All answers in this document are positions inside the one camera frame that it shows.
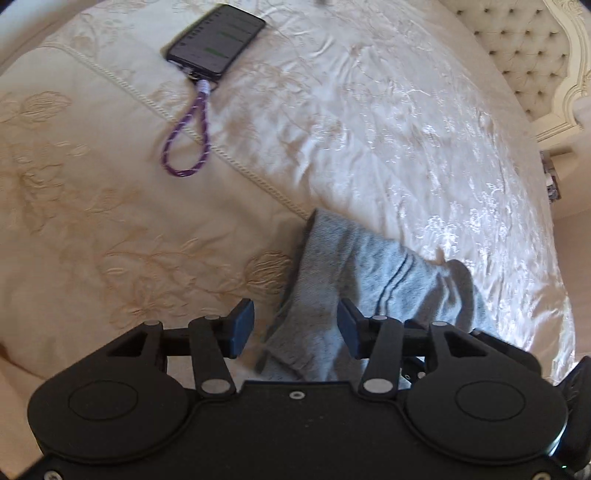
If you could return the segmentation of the grey sweatpants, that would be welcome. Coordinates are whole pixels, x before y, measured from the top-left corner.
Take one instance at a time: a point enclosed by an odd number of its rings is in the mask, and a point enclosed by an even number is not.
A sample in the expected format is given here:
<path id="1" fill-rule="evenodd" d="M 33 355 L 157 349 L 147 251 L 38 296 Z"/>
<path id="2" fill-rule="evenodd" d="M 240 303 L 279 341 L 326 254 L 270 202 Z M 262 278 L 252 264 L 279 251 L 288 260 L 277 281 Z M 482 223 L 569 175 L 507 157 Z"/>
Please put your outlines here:
<path id="1" fill-rule="evenodd" d="M 308 219 L 257 370 L 265 380 L 358 380 L 363 362 L 349 354 L 337 325 L 339 300 L 363 315 L 445 321 L 470 332 L 498 328 L 469 269 L 429 261 L 397 240 L 318 209 Z"/>

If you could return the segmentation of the cream embroidered bedspread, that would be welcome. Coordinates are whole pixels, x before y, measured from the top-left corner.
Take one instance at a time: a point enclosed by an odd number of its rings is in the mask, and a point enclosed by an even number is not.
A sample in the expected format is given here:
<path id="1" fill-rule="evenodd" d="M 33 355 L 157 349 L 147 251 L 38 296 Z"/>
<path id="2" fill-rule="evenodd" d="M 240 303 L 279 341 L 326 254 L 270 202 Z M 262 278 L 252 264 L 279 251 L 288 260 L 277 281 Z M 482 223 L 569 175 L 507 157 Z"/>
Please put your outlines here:
<path id="1" fill-rule="evenodd" d="M 47 378 L 146 320 L 256 302 L 266 330 L 311 212 L 471 271 L 500 334 L 561 380 L 574 321 L 538 144 L 436 1 L 243 1 L 266 21 L 213 91 L 197 174 L 161 166 L 194 98 L 166 46 L 209 1 L 104 1 L 1 76 L 1 468 L 39 457 Z"/>

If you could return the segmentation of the black smartphone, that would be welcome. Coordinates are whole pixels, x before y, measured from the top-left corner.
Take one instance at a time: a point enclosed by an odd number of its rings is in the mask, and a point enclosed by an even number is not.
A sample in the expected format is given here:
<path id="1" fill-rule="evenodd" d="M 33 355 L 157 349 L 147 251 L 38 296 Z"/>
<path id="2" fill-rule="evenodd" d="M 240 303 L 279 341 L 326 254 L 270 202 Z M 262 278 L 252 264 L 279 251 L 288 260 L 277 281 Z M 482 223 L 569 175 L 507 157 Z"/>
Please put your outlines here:
<path id="1" fill-rule="evenodd" d="M 266 27 L 266 21 L 229 4 L 219 4 L 187 27 L 164 59 L 191 81 L 218 81 Z"/>

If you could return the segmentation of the cream tufted headboard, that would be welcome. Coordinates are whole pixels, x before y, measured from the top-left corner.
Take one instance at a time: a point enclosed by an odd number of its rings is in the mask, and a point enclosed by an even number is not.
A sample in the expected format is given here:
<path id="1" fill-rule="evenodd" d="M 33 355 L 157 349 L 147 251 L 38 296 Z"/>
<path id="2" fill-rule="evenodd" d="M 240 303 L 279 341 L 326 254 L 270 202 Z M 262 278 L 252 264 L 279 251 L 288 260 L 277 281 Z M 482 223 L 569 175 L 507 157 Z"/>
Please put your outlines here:
<path id="1" fill-rule="evenodd" d="M 579 1 L 445 1 L 501 72 L 552 149 L 582 130 L 576 101 L 590 93 L 590 37 Z"/>

